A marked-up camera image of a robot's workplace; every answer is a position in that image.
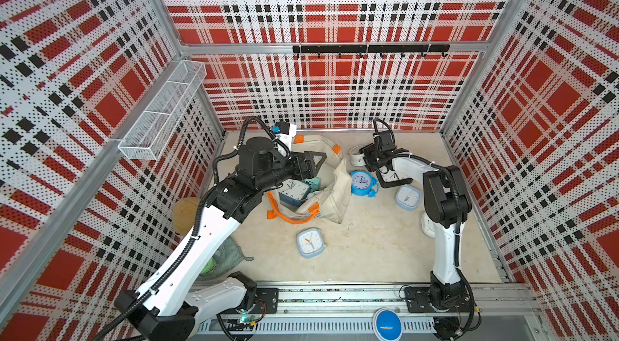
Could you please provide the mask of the blue round twin-bell alarm clock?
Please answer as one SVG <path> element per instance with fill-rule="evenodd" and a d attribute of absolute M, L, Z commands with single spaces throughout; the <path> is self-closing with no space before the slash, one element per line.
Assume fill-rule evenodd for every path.
<path fill-rule="evenodd" d="M 366 171 L 351 172 L 351 193 L 358 197 L 375 197 L 379 191 L 378 181 Z"/>

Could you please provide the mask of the beige canvas bag orange handles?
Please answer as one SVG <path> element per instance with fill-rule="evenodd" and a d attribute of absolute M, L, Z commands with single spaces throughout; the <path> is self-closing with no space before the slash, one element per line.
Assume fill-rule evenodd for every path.
<path fill-rule="evenodd" d="M 320 189 L 308 195 L 297 208 L 286 206 L 276 192 L 268 193 L 270 207 L 267 219 L 280 218 L 289 224 L 301 225 L 315 218 L 323 218 L 340 224 L 348 210 L 352 183 L 344 150 L 322 135 L 296 135 L 292 150 L 327 154 L 326 161 L 319 169 Z"/>

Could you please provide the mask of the light blue square alarm clock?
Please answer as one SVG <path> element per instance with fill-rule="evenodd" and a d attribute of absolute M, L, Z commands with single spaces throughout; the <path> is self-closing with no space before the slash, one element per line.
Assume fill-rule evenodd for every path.
<path fill-rule="evenodd" d="M 298 233 L 296 243 L 298 251 L 304 259 L 319 256 L 326 248 L 322 233 L 317 228 L 310 228 Z"/>

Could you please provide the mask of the white oval clock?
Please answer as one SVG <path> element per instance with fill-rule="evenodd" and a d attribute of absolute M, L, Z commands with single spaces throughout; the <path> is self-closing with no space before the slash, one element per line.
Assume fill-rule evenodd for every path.
<path fill-rule="evenodd" d="M 427 237 L 431 239 L 435 237 L 434 225 L 435 223 L 429 218 L 429 216 L 427 215 L 427 212 L 424 211 L 421 215 L 422 231 Z"/>

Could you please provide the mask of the teal small clock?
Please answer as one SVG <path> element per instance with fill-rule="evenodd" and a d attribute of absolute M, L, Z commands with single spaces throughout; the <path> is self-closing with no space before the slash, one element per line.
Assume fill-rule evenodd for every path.
<path fill-rule="evenodd" d="M 322 181 L 319 177 L 304 179 L 304 182 L 308 184 L 310 192 L 316 192 L 322 189 Z"/>

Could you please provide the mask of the black and white round clock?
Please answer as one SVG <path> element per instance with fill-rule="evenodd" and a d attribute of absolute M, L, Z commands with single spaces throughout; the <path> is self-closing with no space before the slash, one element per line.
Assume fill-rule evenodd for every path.
<path fill-rule="evenodd" d="M 365 166 L 364 160 L 364 148 L 365 145 L 357 145 L 353 147 L 349 152 L 349 162 L 352 167 L 360 168 Z"/>

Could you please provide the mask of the black rectangular alarm clock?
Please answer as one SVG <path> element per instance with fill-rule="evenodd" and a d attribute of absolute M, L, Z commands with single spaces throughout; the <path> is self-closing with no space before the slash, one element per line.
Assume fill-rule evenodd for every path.
<path fill-rule="evenodd" d="M 376 175 L 379 185 L 383 189 L 410 185 L 414 181 L 412 178 L 401 175 L 398 172 L 390 169 L 387 169 L 385 171 L 377 170 Z"/>

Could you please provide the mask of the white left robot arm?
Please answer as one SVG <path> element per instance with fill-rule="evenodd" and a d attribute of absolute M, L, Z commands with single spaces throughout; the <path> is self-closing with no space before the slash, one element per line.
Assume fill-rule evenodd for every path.
<path fill-rule="evenodd" d="M 235 171 L 214 185 L 200 200 L 190 234 L 161 267 L 137 290 L 125 290 L 115 300 L 119 315 L 96 334 L 104 339 L 123 321 L 140 333 L 139 340 L 187 340 L 199 324 L 230 309 L 250 310 L 256 284 L 243 273 L 224 282 L 190 292 L 216 251 L 262 202 L 267 192 L 287 180 L 316 177 L 327 160 L 325 152 L 293 152 L 278 137 L 240 137 L 235 149 L 216 157 L 239 159 Z"/>

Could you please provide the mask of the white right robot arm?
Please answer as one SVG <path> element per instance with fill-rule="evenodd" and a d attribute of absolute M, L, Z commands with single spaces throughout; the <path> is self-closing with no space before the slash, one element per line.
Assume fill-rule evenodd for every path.
<path fill-rule="evenodd" d="M 401 189 L 416 181 L 422 186 L 425 226 L 435 240 L 435 260 L 430 273 L 430 305 L 445 312 L 465 301 L 473 302 L 470 284 L 461 270 L 462 234 L 472 210 L 461 170 L 442 166 L 396 146 L 393 130 L 378 128 L 374 121 L 373 142 L 362 147 L 364 165 L 377 175 L 384 189 Z"/>

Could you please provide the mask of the dark blue square alarm clock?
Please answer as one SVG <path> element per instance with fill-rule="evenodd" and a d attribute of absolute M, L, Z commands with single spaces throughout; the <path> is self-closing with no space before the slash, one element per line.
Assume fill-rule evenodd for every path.
<path fill-rule="evenodd" d="M 310 186 L 304 181 L 287 180 L 280 187 L 278 194 L 280 202 L 298 208 L 306 201 L 309 192 Z"/>

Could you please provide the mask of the brown teddy bear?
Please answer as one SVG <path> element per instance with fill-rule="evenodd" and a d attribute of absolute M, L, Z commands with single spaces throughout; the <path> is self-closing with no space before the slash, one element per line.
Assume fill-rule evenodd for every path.
<path fill-rule="evenodd" d="M 186 197 L 172 207 L 172 224 L 174 232 L 181 238 L 192 231 L 199 202 L 198 197 Z"/>

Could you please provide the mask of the green round tape roll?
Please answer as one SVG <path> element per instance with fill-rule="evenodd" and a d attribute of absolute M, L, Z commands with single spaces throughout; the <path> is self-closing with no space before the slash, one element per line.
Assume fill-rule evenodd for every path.
<path fill-rule="evenodd" d="M 214 259 L 214 257 L 211 257 L 209 259 L 209 261 L 206 263 L 206 265 L 204 266 L 204 268 L 201 270 L 200 275 L 201 276 L 206 276 L 209 273 L 212 272 L 212 270 L 216 267 L 216 260 Z"/>

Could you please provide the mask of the blue round button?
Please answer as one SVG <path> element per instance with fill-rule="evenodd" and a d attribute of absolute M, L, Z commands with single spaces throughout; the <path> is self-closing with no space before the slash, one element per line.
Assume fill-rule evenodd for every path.
<path fill-rule="evenodd" d="M 398 341 L 403 334 L 399 316 L 392 310 L 381 308 L 372 317 L 372 330 L 380 341 Z"/>

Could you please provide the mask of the black hook rail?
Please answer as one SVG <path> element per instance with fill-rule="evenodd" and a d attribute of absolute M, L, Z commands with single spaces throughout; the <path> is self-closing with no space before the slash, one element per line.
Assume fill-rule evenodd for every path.
<path fill-rule="evenodd" d="M 409 45 L 302 45 L 293 46 L 292 51 L 295 55 L 326 55 L 326 54 L 370 54 L 377 53 L 385 55 L 393 54 L 420 54 L 438 53 L 445 55 L 450 51 L 450 44 L 409 44 Z"/>

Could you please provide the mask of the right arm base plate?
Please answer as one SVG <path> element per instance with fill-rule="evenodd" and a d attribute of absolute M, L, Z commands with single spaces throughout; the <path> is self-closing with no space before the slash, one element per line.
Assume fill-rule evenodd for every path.
<path fill-rule="evenodd" d="M 409 313 L 464 313 L 471 308 L 464 287 L 407 286 L 401 296 Z"/>

